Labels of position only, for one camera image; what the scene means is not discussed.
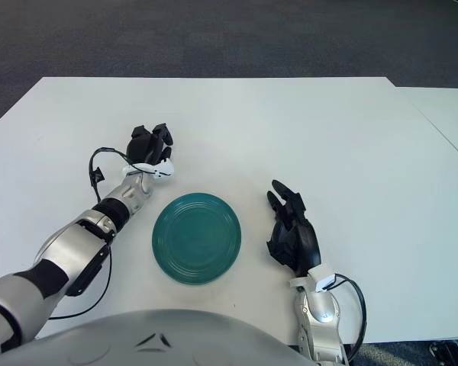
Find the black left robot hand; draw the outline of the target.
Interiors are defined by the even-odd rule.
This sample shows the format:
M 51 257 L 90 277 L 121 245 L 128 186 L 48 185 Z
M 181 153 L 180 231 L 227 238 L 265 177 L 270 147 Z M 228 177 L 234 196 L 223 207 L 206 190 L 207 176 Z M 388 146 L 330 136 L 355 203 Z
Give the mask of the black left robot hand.
M 173 138 L 166 124 L 156 125 L 151 132 L 141 125 L 133 129 L 126 155 L 132 163 L 157 165 L 170 158 L 172 145 Z

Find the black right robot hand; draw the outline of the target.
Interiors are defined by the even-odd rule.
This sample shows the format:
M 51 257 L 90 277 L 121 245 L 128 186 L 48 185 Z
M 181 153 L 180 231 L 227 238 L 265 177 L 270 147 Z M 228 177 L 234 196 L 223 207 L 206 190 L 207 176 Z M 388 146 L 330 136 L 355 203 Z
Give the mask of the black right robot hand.
M 272 180 L 272 191 L 266 193 L 275 213 L 275 224 L 267 242 L 270 255 L 289 267 L 297 278 L 321 264 L 321 253 L 314 227 L 305 216 L 306 207 L 298 192 L 282 182 Z

